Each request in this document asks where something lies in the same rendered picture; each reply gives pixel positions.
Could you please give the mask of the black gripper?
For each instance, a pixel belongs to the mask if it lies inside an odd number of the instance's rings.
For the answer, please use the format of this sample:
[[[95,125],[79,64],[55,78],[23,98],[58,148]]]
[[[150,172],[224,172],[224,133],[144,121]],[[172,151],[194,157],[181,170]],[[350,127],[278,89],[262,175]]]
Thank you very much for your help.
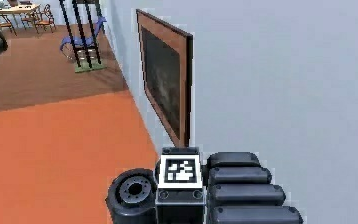
[[[156,224],[153,171],[135,168],[121,173],[105,199],[113,224]]]

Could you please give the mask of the blue lounge chair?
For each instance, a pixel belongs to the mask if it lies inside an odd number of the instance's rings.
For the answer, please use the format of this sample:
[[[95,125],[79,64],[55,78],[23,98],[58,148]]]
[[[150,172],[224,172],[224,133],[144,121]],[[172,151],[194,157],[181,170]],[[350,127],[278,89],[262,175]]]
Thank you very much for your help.
[[[96,59],[100,53],[98,52],[99,49],[99,43],[98,40],[98,34],[101,31],[101,29],[104,26],[104,23],[106,22],[106,18],[104,16],[100,16],[98,18],[98,21],[93,25],[93,34],[89,37],[86,37],[85,40],[82,40],[80,37],[77,36],[66,36],[62,39],[59,50],[61,52],[64,52],[64,49],[67,44],[70,44],[71,46],[75,46],[75,49],[73,50],[74,56],[68,56],[66,57],[70,59],[71,61],[77,62],[79,60],[85,60],[85,56],[80,56],[80,52],[84,52],[84,46],[87,46],[87,50],[90,54],[91,59]]]

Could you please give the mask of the brown wooden dining chair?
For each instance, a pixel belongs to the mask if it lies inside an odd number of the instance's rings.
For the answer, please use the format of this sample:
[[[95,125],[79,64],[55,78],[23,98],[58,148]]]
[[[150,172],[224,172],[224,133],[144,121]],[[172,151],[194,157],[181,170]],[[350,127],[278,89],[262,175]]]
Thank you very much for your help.
[[[33,25],[36,30],[39,26],[41,26],[44,30],[50,28],[51,32],[54,32],[56,30],[55,19],[51,11],[50,4],[46,4],[42,11],[37,11],[35,13]]]
[[[16,30],[8,16],[5,14],[0,14],[0,31],[2,31],[4,28],[8,28],[11,33],[16,34]]]
[[[21,21],[22,21],[22,23],[27,23],[27,24],[30,24],[33,27],[35,27],[37,19],[38,19],[38,17],[35,12],[28,12],[24,15],[24,17],[21,19]]]

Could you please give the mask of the light wooden dining table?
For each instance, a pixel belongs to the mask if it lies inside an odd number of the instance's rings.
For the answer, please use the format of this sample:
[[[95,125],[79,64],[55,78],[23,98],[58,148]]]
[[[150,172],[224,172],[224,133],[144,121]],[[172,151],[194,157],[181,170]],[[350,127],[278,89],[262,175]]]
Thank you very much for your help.
[[[0,14],[2,15],[20,15],[20,14],[27,14],[31,12],[35,12],[40,8],[39,4],[31,4],[31,5],[18,5],[11,8],[3,8],[0,9]]]

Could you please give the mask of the brown framed dark picture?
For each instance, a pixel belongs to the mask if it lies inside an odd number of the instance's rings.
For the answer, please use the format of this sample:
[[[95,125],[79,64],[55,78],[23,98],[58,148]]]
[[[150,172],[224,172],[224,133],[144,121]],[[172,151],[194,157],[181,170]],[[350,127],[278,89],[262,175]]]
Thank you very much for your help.
[[[190,139],[193,35],[136,10],[145,94],[176,147]]]

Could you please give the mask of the black frame shelf stand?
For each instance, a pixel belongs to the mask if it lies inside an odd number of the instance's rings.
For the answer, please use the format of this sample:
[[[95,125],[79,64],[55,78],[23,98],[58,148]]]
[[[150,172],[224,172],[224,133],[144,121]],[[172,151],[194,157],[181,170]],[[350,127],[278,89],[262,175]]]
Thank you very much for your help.
[[[87,19],[88,19],[88,24],[89,24],[89,28],[90,28],[90,32],[91,35],[93,34],[93,25],[98,21],[98,18],[100,16],[103,16],[101,13],[101,9],[100,9],[100,4],[96,1],[93,2],[93,4],[96,7],[96,11],[97,11],[97,21],[93,22],[92,21],[92,15],[91,15],[91,11],[90,11],[90,3],[88,2],[88,0],[82,0],[83,5],[85,7],[86,10],[86,14],[87,14]],[[65,6],[65,0],[59,0],[59,5],[61,7],[62,10],[62,14],[64,17],[64,21],[65,21],[65,25],[68,31],[68,35],[67,36],[74,36],[72,33],[72,29],[71,29],[71,25],[70,25],[70,21],[67,15],[67,9]],[[85,32],[84,32],[84,28],[83,28],[83,24],[81,23],[81,16],[80,16],[80,12],[78,9],[78,0],[72,0],[72,6],[73,6],[73,11],[74,11],[74,15],[75,15],[75,19],[78,25],[78,31],[79,31],[79,35],[77,37],[80,37],[82,40],[85,40],[86,36]],[[71,46],[70,44],[67,44],[64,52],[60,52],[66,57],[66,55],[68,56],[74,56],[73,50],[75,49],[75,46]],[[91,59],[90,58],[90,54],[87,50],[87,46],[84,46],[85,51],[84,52],[80,52],[79,55],[80,56],[85,56],[86,59],[85,60],[79,60],[77,62],[74,62],[74,71],[76,73],[83,73],[83,72],[90,72],[90,71],[95,71],[95,70],[101,70],[105,68],[105,65],[102,62],[102,58],[101,55],[99,55],[96,59]]]

